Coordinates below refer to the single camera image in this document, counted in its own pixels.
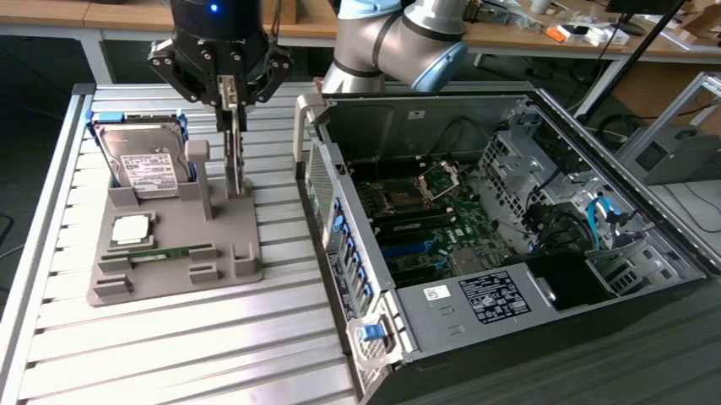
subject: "black floor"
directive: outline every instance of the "black floor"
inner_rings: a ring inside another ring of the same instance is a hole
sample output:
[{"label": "black floor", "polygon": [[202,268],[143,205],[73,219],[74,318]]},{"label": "black floor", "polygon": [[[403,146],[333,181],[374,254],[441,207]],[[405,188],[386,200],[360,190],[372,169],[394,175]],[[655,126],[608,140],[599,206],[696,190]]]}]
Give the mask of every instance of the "black floor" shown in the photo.
[{"label": "black floor", "polygon": [[[149,43],[107,41],[106,47],[118,83],[161,81],[146,66]],[[297,48],[294,54],[297,68],[292,80],[309,81],[313,76],[322,76],[333,50]],[[572,76],[588,76],[595,66],[595,61],[495,56],[487,58],[483,68],[472,62],[469,56],[456,80],[529,80],[547,88],[564,105],[573,105],[588,92],[588,84],[580,84]],[[537,71],[529,75],[532,65]],[[15,220],[0,256],[26,242],[69,93],[75,83],[89,82],[93,74],[78,41],[0,37],[0,213]],[[624,106],[609,100],[596,119],[620,111],[627,112]],[[0,233],[6,223],[0,219]],[[0,289],[11,286],[19,253],[0,259]],[[0,292],[0,303],[5,295]]]}]

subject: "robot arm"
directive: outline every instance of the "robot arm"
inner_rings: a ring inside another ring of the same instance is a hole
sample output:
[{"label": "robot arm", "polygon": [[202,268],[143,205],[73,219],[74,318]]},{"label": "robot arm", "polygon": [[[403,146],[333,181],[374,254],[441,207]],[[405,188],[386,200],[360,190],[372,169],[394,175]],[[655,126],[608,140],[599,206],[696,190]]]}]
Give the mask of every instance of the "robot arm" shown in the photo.
[{"label": "robot arm", "polygon": [[264,31],[261,2],[172,0],[173,38],[155,43],[149,55],[151,68],[178,93],[216,108],[232,195],[242,193],[246,109],[272,98],[293,67],[290,52]]},{"label": "robot arm", "polygon": [[467,0],[344,0],[334,64],[324,93],[384,90],[385,74],[412,89],[439,91],[465,60]]}]

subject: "aluminum table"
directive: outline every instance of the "aluminum table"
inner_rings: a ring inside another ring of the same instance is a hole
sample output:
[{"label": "aluminum table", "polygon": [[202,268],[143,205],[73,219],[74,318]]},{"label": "aluminum table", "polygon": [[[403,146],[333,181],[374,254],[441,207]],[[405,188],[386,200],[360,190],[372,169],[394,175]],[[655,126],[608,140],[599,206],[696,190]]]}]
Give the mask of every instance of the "aluminum table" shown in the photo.
[{"label": "aluminum table", "polygon": [[293,114],[312,84],[285,84],[249,115],[260,283],[93,308],[86,302],[110,172],[86,111],[189,117],[212,144],[214,113],[168,85],[77,86],[0,325],[3,405],[166,402],[356,404],[293,175]]}]

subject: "motherboard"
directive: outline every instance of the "motherboard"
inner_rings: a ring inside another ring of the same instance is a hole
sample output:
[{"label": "motherboard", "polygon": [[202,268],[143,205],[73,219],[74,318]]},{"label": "motherboard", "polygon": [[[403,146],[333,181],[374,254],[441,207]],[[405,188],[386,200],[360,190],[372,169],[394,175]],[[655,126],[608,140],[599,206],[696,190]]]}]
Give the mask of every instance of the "motherboard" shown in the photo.
[{"label": "motherboard", "polygon": [[475,178],[452,162],[419,176],[356,183],[397,287],[501,266],[515,254],[473,193]]}]

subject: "warning label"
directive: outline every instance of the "warning label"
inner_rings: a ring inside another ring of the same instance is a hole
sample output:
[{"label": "warning label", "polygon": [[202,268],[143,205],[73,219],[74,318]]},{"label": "warning label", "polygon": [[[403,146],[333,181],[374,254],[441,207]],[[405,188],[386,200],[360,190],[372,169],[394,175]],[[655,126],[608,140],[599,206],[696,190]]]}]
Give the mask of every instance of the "warning label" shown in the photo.
[{"label": "warning label", "polygon": [[157,192],[178,188],[170,154],[126,154],[121,159],[135,191]]},{"label": "warning label", "polygon": [[481,323],[495,323],[531,312],[509,273],[489,274],[459,283]]}]

